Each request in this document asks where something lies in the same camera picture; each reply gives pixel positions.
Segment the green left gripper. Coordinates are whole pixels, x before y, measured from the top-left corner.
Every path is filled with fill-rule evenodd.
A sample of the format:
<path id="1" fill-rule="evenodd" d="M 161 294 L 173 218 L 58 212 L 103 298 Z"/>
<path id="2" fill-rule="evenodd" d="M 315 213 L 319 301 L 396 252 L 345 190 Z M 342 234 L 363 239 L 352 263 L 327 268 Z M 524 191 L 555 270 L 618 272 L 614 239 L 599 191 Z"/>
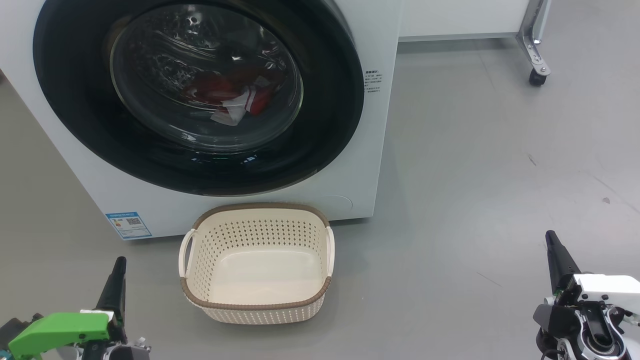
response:
<path id="1" fill-rule="evenodd" d="M 23 329 L 10 335 L 9 360 L 41 360 L 42 354 L 58 350 L 67 360 L 149 360 L 151 347 L 144 338 L 127 342 L 127 259 L 119 256 L 108 276 L 95 310 L 56 312 L 18 321 Z"/>

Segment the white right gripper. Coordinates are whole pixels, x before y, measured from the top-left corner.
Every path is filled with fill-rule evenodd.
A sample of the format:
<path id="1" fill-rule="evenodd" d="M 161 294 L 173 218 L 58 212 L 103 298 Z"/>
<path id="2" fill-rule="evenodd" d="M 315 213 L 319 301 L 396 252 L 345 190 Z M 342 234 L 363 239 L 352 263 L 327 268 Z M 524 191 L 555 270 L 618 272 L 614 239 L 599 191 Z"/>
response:
<path id="1" fill-rule="evenodd" d="M 640 284 L 628 275 L 585 273 L 554 230 L 545 233 L 551 292 L 533 314 L 543 360 L 637 360 L 639 342 L 621 323 L 639 326 Z"/>

